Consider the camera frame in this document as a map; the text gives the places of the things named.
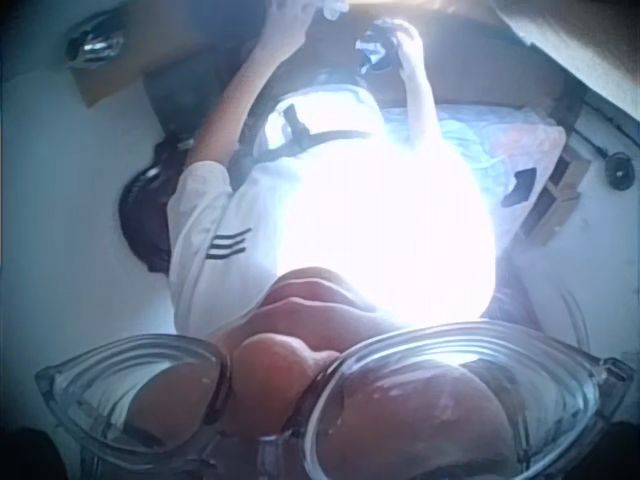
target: hand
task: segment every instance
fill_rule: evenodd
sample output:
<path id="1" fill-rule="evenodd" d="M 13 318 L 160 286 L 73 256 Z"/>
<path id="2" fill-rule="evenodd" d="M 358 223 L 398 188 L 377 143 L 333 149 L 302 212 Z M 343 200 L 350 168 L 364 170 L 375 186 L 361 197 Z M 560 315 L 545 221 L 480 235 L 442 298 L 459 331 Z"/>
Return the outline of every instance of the hand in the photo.
<path id="1" fill-rule="evenodd" d="M 267 20 L 258 42 L 261 54 L 283 62 L 305 42 L 317 0 L 267 0 Z"/>
<path id="2" fill-rule="evenodd" d="M 427 80 L 427 71 L 424 67 L 424 45 L 418 30 L 403 20 L 394 20 L 393 24 L 397 28 L 396 39 L 402 64 L 400 70 L 402 78 L 405 82 Z"/>

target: eyeglasses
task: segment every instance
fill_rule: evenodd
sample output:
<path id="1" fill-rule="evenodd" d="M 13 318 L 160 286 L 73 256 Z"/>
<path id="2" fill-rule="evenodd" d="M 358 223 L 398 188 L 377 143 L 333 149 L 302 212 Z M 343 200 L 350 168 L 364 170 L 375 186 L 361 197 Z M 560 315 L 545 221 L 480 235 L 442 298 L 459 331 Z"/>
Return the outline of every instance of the eyeglasses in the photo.
<path id="1" fill-rule="evenodd" d="M 617 359 L 500 322 L 407 330 L 342 354 L 278 435 L 248 439 L 225 428 L 230 372 L 213 344 L 144 335 L 45 368 L 36 382 L 78 443 L 139 473 L 524 479 L 574 465 L 634 375 Z M 135 420 L 137 395 L 167 375 L 175 388 Z"/>

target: white shirt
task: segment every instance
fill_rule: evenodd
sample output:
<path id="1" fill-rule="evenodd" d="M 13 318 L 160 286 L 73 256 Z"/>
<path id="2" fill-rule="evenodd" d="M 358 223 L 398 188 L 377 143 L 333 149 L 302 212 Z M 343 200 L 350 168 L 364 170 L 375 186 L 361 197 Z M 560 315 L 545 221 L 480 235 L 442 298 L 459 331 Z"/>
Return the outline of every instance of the white shirt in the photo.
<path id="1" fill-rule="evenodd" d="M 416 158 L 392 145 L 366 91 L 332 88 L 285 99 L 256 149 L 286 140 L 287 102 L 312 133 L 372 138 L 260 164 L 235 193 L 218 163 L 183 173 L 168 207 L 178 333 L 207 336 L 249 313 L 280 275 L 310 266 L 342 275 L 410 325 L 475 319 L 486 307 L 492 225 L 463 161 L 446 147 Z"/>

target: black stripe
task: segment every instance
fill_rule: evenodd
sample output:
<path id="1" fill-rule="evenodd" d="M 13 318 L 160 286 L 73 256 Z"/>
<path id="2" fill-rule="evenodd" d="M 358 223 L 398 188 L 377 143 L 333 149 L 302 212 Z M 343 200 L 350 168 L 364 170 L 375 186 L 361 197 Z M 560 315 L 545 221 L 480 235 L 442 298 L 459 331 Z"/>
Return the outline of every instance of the black stripe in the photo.
<path id="1" fill-rule="evenodd" d="M 229 252 L 229 253 L 223 253 L 220 255 L 214 254 L 214 253 L 208 253 L 207 254 L 207 260 L 226 260 L 227 258 L 231 258 L 234 257 L 236 255 L 240 255 L 241 253 L 246 252 L 247 249 L 246 248 L 239 248 L 237 250 L 234 250 L 233 252 Z"/>
<path id="2" fill-rule="evenodd" d="M 227 244 L 212 243 L 209 246 L 209 249 L 210 250 L 233 250 L 234 248 L 242 245 L 245 240 L 246 238 L 241 238 L 237 242 L 233 242 L 233 243 L 227 243 Z"/>
<path id="3" fill-rule="evenodd" d="M 238 237 L 246 235 L 250 231 L 251 231 L 251 228 L 247 228 L 246 230 L 243 230 L 238 233 L 234 233 L 233 235 L 216 235 L 215 237 L 213 237 L 213 239 L 214 240 L 235 240 Z"/>

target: nose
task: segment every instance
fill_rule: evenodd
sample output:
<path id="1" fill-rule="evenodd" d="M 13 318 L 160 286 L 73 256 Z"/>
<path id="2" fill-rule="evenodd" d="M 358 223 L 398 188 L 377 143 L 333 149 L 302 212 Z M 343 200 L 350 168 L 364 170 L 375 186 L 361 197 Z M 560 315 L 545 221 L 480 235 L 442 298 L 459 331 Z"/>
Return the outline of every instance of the nose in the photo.
<path id="1" fill-rule="evenodd" d="M 338 355 L 315 352 L 302 340 L 284 335 L 247 339 L 232 357 L 233 433 L 252 437 L 278 433 L 302 392 Z"/>

